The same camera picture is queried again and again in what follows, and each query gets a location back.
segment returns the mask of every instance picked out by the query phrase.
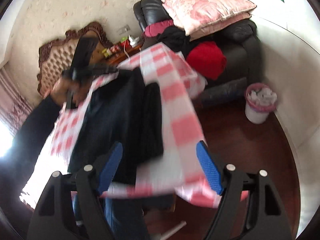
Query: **trash can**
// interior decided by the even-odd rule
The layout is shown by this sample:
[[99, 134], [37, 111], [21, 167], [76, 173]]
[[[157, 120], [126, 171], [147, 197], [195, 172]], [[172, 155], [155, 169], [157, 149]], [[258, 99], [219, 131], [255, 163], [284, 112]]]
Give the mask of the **trash can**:
[[249, 97], [252, 91], [259, 91], [259, 90], [262, 90], [263, 88], [268, 88], [271, 90], [271, 88], [268, 87], [266, 84], [254, 83], [248, 86], [244, 95], [246, 100], [245, 115], [247, 116], [250, 122], [255, 124], [263, 123], [267, 119], [269, 113], [273, 112], [276, 109], [276, 101], [271, 105], [263, 106], [263, 105], [256, 104], [255, 102], [250, 100]]

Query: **pink checkered cloth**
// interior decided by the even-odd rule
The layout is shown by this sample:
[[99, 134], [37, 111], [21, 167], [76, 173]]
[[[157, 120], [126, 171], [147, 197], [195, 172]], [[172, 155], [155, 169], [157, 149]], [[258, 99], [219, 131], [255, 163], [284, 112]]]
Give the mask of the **pink checkered cloth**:
[[[130, 59], [119, 68], [140, 66], [145, 84], [158, 82], [162, 103], [163, 158], [137, 168], [136, 185], [112, 183], [104, 197], [137, 198], [176, 192], [192, 204], [216, 207], [220, 196], [212, 191], [196, 157], [196, 144], [204, 140], [202, 128], [190, 98], [205, 86], [183, 57], [164, 44], [156, 44]], [[116, 74], [100, 76], [90, 88], [88, 97], [77, 110], [62, 110], [56, 123], [51, 154], [63, 157], [68, 165], [81, 129], [92, 92], [116, 78]]]

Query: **wooden furniture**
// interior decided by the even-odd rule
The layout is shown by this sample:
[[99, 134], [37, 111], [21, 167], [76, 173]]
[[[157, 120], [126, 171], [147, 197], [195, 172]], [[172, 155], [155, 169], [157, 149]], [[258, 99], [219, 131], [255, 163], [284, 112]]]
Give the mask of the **wooden furniture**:
[[39, 48], [38, 92], [43, 97], [50, 91], [61, 76], [63, 70], [71, 65], [76, 46], [81, 36], [98, 37], [99, 43], [92, 53], [90, 63], [94, 64], [104, 58], [101, 51], [110, 48], [113, 44], [108, 40], [105, 31], [98, 22], [89, 23], [78, 32], [75, 30], [66, 31], [64, 40], [53, 40]]
[[[127, 52], [127, 54], [129, 55], [129, 57], [133, 56], [134, 54], [137, 54], [138, 52], [141, 51], [141, 47], [143, 45], [143, 41], [139, 42], [137, 44], [137, 46], [135, 46], [134, 48], [129, 48], [126, 49], [125, 51]], [[106, 62], [107, 64], [110, 65], [118, 65], [120, 62], [126, 60], [128, 57], [127, 55], [124, 53], [124, 51], [121, 51], [119, 53], [116, 53], [114, 55], [111, 55], [111, 57], [107, 58], [104, 60], [104, 62]]]

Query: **black leather armchair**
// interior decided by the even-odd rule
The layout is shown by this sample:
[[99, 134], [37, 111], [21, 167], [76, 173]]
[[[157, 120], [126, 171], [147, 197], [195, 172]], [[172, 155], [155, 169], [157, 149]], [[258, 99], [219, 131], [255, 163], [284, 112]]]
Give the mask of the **black leather armchair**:
[[[161, 0], [142, 0], [134, 4], [133, 11], [142, 31], [148, 25], [171, 19]], [[215, 102], [229, 101], [242, 96], [245, 88], [261, 81], [262, 57], [260, 41], [256, 36], [257, 26], [251, 20], [242, 20], [214, 33], [214, 41], [227, 58], [224, 72], [217, 80], [208, 81], [207, 97]], [[156, 44], [156, 38], [145, 38], [142, 49]]]

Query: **white wall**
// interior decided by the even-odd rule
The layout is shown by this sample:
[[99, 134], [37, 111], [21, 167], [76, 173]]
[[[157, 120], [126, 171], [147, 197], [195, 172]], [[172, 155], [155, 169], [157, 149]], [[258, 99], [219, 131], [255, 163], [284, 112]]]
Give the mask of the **white wall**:
[[11, 56], [13, 26], [21, 9], [28, 6], [28, 0], [12, 0], [0, 20], [0, 68], [3, 67]]
[[[12, 57], [7, 70], [32, 104], [39, 103], [37, 74], [39, 47], [56, 38], [65, 38], [67, 30], [79, 30], [92, 21], [102, 24], [108, 39], [118, 42], [126, 35], [141, 35], [133, 13], [140, 0], [31, 0], [23, 21], [14, 31]], [[129, 25], [130, 31], [117, 30]]]
[[298, 235], [320, 205], [320, 22], [307, 0], [250, 0], [257, 4], [265, 80], [279, 95], [276, 115], [297, 166], [301, 214]]

